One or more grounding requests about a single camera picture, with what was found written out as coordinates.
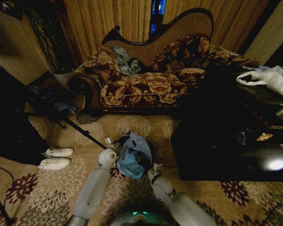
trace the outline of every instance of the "brass knob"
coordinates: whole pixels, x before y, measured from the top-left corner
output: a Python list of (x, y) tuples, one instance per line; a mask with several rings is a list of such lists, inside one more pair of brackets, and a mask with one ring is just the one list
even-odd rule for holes
[(274, 135), (271, 133), (262, 133), (259, 137), (257, 137), (257, 141), (264, 141), (272, 138)]

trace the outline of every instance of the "floral upholstery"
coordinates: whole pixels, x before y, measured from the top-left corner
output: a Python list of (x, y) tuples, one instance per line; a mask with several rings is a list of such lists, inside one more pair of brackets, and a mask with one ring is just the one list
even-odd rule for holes
[(89, 56), (80, 66), (78, 66), (71, 74), (70, 76), (67, 78), (67, 85), (72, 88), (75, 89), (75, 87), (73, 87), (73, 79), (79, 76), (83, 76), (92, 80), (95, 80), (96, 83), (98, 84), (98, 86), (100, 88), (102, 88), (105, 84), (105, 81), (103, 80), (103, 78), (101, 76), (99, 76), (95, 71), (95, 65), (97, 62), (97, 56), (96, 55), (91, 55)]
[(121, 77), (121, 72), (117, 64), (117, 56), (115, 52), (100, 45), (98, 53), (98, 60), (96, 63), (97, 73), (107, 84), (116, 82)]
[(234, 67), (241, 67), (241, 66), (248, 66), (248, 67), (258, 67), (259, 62), (241, 56), (239, 54), (233, 53), (228, 51), (220, 46), (209, 46), (208, 54), (205, 56), (205, 63), (206, 68), (208, 65), (210, 66), (234, 66)]
[(204, 34), (193, 34), (165, 46), (151, 65), (157, 73), (121, 76), (116, 54), (100, 45), (98, 54), (82, 63), (68, 83), (76, 76), (96, 81), (88, 85), (98, 85), (100, 96), (97, 87), (91, 87), (90, 96), (97, 96), (97, 103), (104, 108), (175, 107), (180, 104), (179, 97), (186, 99), (197, 92), (210, 66), (230, 68), (257, 66), (258, 63), (209, 44)]
[(98, 54), (89, 56), (67, 79), (71, 86), (71, 80), (77, 76), (84, 76), (97, 82), (100, 88), (104, 84), (112, 84), (121, 77), (115, 52), (103, 45), (99, 45)]
[(104, 107), (176, 106), (182, 95), (191, 95), (185, 83), (166, 73), (146, 73), (104, 85), (101, 102)]
[(176, 75), (180, 81), (187, 85), (190, 92), (196, 92), (205, 74), (206, 71), (199, 68), (184, 68)]
[(193, 34), (176, 41), (159, 51), (152, 61), (156, 72), (176, 74), (183, 68), (202, 68), (209, 41), (204, 34)]
[(183, 68), (207, 69), (209, 66), (257, 67), (258, 62), (209, 44), (204, 34), (178, 39), (159, 51), (152, 61), (156, 72), (176, 74)]

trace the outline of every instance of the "blue plastic bag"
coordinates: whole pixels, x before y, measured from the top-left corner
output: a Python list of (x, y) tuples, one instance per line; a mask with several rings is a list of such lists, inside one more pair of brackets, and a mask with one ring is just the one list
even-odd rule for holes
[(137, 153), (142, 152), (152, 164), (152, 155), (148, 142), (143, 136), (130, 133), (130, 139), (126, 140), (121, 150), (121, 156), (117, 161), (117, 167), (122, 174), (132, 178), (142, 177), (144, 167), (137, 162)]

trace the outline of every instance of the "patterned carpet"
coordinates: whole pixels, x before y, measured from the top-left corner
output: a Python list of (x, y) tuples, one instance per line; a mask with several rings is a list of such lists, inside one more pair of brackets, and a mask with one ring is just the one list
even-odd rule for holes
[[(127, 128), (145, 136), (155, 147), (155, 161), (163, 162), (163, 175), (177, 190), (196, 201), (219, 226), (283, 226), (283, 183), (239, 181), (180, 181), (170, 136), (178, 121), (170, 116), (105, 115), (93, 118), (86, 114), (72, 116), (83, 129), (99, 141), (117, 139)], [(89, 172), (96, 166), (101, 148), (73, 128), (60, 128), (50, 120), (31, 117), (31, 123), (50, 146), (75, 149), (71, 165), (60, 171), (39, 171), (0, 157), (0, 199), (16, 226), (60, 226), (70, 217), (75, 199)], [(158, 202), (146, 177), (132, 180), (117, 168), (90, 226), (106, 226), (119, 213), (147, 210), (167, 214)], [(0, 214), (0, 226), (5, 225)]]

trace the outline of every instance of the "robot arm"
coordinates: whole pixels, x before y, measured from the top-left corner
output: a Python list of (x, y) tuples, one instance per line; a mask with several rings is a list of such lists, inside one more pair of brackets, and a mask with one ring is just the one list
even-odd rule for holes
[(116, 162), (118, 153), (126, 139), (128, 139), (128, 134), (100, 153), (98, 166), (90, 172), (86, 179), (75, 201), (74, 212), (65, 224), (66, 226), (88, 225), (90, 217), (99, 206), (105, 193), (110, 178), (110, 169)]
[[(127, 133), (118, 139), (110, 148), (99, 155), (99, 164), (93, 169), (83, 185), (75, 202), (74, 213), (66, 226), (87, 226), (90, 217), (100, 204), (105, 193), (110, 168), (116, 162)], [(158, 173), (159, 165), (152, 165), (141, 157), (139, 164), (145, 168), (151, 182), (155, 197), (161, 200), (170, 210), (171, 215), (181, 226), (216, 226), (213, 219), (186, 194), (176, 191), (171, 182)]]
[(158, 165), (148, 171), (155, 197), (170, 210), (181, 226), (216, 226), (214, 220), (185, 193), (176, 191), (171, 182), (158, 173)]

